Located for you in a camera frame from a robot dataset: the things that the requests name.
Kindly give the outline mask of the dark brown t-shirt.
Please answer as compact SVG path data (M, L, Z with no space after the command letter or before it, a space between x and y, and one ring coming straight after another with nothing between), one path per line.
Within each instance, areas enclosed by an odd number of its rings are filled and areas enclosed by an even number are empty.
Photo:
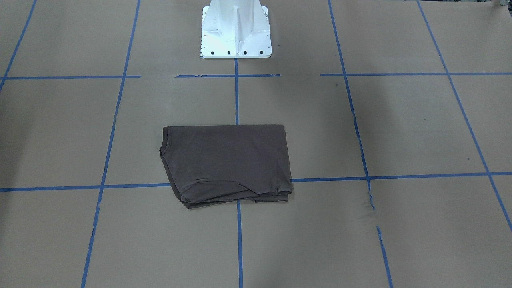
M159 153L174 195L188 209L287 201L293 192L280 124L165 126Z

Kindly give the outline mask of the white pedestal column base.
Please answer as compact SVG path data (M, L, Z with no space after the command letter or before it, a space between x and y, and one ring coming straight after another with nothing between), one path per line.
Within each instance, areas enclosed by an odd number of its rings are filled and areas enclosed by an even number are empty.
M202 9L200 57L255 59L272 55L268 8L259 0L212 0Z

